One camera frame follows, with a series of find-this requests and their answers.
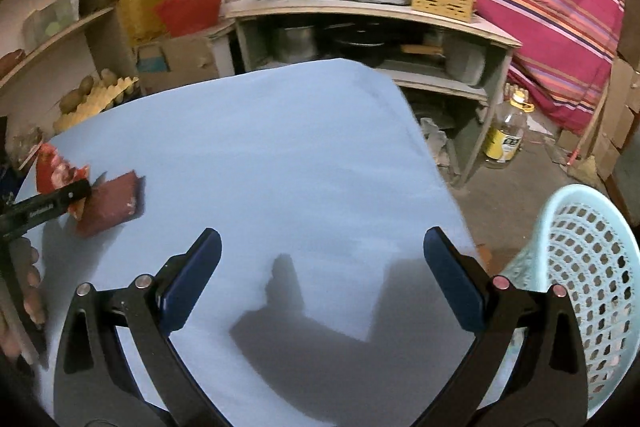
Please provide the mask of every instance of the yellow egg carton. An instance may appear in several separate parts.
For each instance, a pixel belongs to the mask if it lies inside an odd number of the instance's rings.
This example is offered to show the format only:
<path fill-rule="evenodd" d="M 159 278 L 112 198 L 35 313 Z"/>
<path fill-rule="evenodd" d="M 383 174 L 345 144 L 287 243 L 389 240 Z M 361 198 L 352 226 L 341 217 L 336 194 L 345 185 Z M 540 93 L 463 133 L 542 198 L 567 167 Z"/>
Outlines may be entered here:
<path fill-rule="evenodd" d="M 60 134 L 105 109 L 113 107 L 114 103 L 121 103 L 125 94 L 133 93 L 137 83 L 138 77 L 120 78 L 117 84 L 109 87 L 98 82 L 86 100 L 75 111 L 63 114 L 53 123 L 53 130 L 56 134 Z"/>

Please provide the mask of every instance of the red box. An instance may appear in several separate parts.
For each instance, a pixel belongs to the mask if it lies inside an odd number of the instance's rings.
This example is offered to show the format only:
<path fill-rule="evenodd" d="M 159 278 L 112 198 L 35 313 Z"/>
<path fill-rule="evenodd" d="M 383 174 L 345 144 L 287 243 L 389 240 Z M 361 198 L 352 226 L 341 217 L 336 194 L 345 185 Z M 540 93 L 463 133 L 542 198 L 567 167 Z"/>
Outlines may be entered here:
<path fill-rule="evenodd" d="M 218 24 L 222 0 L 164 0 L 154 9 L 172 37 L 181 37 Z"/>

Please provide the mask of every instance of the yellow label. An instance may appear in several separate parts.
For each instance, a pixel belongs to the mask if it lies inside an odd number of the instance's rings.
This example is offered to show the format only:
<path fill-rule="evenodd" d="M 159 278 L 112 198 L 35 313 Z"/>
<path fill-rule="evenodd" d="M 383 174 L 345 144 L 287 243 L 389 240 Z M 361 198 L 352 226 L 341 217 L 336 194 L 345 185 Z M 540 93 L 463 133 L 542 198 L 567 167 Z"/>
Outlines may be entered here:
<path fill-rule="evenodd" d="M 518 150 L 520 140 L 521 137 L 511 136 L 491 127 L 484 141 L 484 154 L 497 162 L 508 162 Z"/>

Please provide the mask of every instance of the white shelf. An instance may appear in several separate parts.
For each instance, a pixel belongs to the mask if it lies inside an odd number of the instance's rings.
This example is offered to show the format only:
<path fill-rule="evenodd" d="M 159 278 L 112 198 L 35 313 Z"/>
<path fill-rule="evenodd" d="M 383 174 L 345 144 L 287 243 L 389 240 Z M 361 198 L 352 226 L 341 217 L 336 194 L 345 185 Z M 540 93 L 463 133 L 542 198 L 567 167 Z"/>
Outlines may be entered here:
<path fill-rule="evenodd" d="M 258 67 L 258 70 L 272 70 L 288 66 L 284 62 L 270 60 Z M 470 100 L 487 102 L 486 91 L 482 87 L 467 86 L 462 82 L 453 80 L 447 73 L 435 66 L 411 64 L 399 60 L 385 60 L 376 71 L 390 76 L 397 86 L 413 87 L 431 92 L 448 94 L 449 96 L 461 96 Z"/>
<path fill-rule="evenodd" d="M 519 48 L 522 43 L 507 32 L 473 15 L 471 22 L 462 22 L 448 17 L 432 15 L 412 10 L 410 6 L 395 4 L 374 4 L 355 1 L 337 0 L 259 0 L 245 3 L 235 10 L 226 13 L 228 18 L 255 17 L 261 15 L 284 15 L 290 13 L 343 13 L 353 15 L 369 15 L 387 17 L 407 21 L 420 22 L 465 32 L 488 39 L 508 48 Z"/>
<path fill-rule="evenodd" d="M 50 52 L 54 49 L 58 44 L 65 41 L 71 35 L 75 35 L 80 31 L 84 31 L 84 29 L 91 23 L 97 21 L 101 17 L 107 15 L 113 11 L 113 7 L 104 8 L 102 10 L 98 10 L 95 13 L 92 13 L 88 17 L 84 17 L 77 22 L 74 22 L 71 26 L 68 26 L 64 30 L 59 33 L 56 33 L 52 38 L 50 38 L 44 44 L 38 46 L 34 51 L 32 51 L 29 55 L 27 55 L 20 64 L 18 64 L 13 70 L 9 71 L 4 78 L 0 80 L 0 89 L 7 86 L 10 82 L 14 81 L 21 74 L 28 71 L 32 66 L 36 65 L 38 61 L 44 57 L 47 52 Z"/>

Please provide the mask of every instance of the tabletop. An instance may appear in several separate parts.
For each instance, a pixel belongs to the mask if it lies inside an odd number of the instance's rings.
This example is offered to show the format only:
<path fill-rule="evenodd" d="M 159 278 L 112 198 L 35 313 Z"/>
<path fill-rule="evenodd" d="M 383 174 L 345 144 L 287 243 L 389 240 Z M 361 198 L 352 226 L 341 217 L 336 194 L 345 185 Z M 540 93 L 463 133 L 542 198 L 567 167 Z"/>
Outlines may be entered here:
<path fill-rule="evenodd" d="M 460 329 L 424 261 L 438 225 L 474 248 L 391 79 L 348 60 L 255 71 L 116 107 L 54 138 L 91 178 L 135 169 L 144 213 L 91 239 L 30 230 L 49 309 L 40 400 L 76 286 L 156 273 L 205 227 L 222 261 L 171 340 L 236 427 L 411 425 L 460 363 Z M 34 195 L 30 173 L 18 199 Z M 119 330 L 143 396 L 162 407 Z"/>

